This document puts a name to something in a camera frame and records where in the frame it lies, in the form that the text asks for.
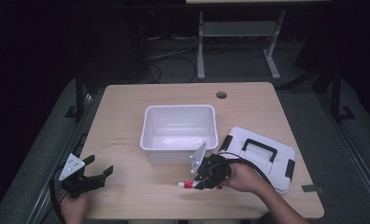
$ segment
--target gray floor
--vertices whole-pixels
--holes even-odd
[[[304,73],[293,65],[302,43],[281,41],[277,44],[274,58],[282,79],[274,81],[262,54],[268,39],[225,41],[219,44],[206,42],[206,79],[194,78],[192,82],[267,81],[280,86]],[[155,55],[187,45],[189,43],[177,41],[152,42]],[[194,75],[194,49],[178,56],[193,64],[182,58],[154,63],[162,72],[157,83],[184,83]],[[151,73],[155,78],[159,75],[156,67],[151,68]],[[139,83],[149,83],[150,80],[151,76],[148,76]],[[329,92],[314,93],[311,90],[313,81],[311,78],[291,90],[277,91],[325,210],[324,217],[310,222],[370,223],[370,191],[360,176],[357,162],[349,153],[349,142],[344,141],[346,136],[351,140],[351,147],[358,149],[370,170],[370,117],[354,90],[343,81],[341,105],[348,106],[356,119],[335,122],[327,108]],[[47,180],[65,153],[75,149],[82,134],[89,131],[103,93],[104,88],[85,101],[86,114],[80,122],[75,122],[73,118],[64,117],[68,107],[76,104],[75,83],[68,84],[0,205],[0,223],[38,223],[43,217],[50,206],[44,191]],[[58,219],[51,212],[44,223],[58,223]]]

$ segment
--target hole in table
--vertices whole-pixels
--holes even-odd
[[[226,92],[224,91],[218,91],[216,96],[220,99],[225,99],[228,96],[228,94],[226,94]]]

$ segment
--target white case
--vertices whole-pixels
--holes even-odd
[[[278,193],[290,190],[295,165],[292,147],[239,127],[234,127],[229,135],[232,139],[227,137],[220,150],[223,157],[236,159],[239,156],[251,161],[263,171]]]

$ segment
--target human hand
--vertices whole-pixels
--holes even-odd
[[[243,192],[252,192],[259,194],[259,192],[271,186],[264,181],[258,173],[242,163],[231,163],[232,174],[229,178],[222,181],[222,185],[231,189],[236,189]]]
[[[60,203],[61,213],[66,224],[80,224],[87,211],[87,193],[81,193],[77,198],[66,194]]]

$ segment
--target black handle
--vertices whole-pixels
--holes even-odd
[[[265,145],[263,143],[254,141],[254,140],[249,139],[249,138],[246,140],[246,143],[244,144],[243,148],[241,148],[241,150],[246,151],[247,150],[247,146],[249,144],[253,144],[254,146],[261,147],[263,149],[266,149],[268,151],[271,151],[273,153],[273,155],[270,158],[270,162],[273,162],[275,160],[276,155],[278,154],[278,150],[277,149],[275,149],[273,147],[270,147],[270,146],[267,146],[267,145]]]

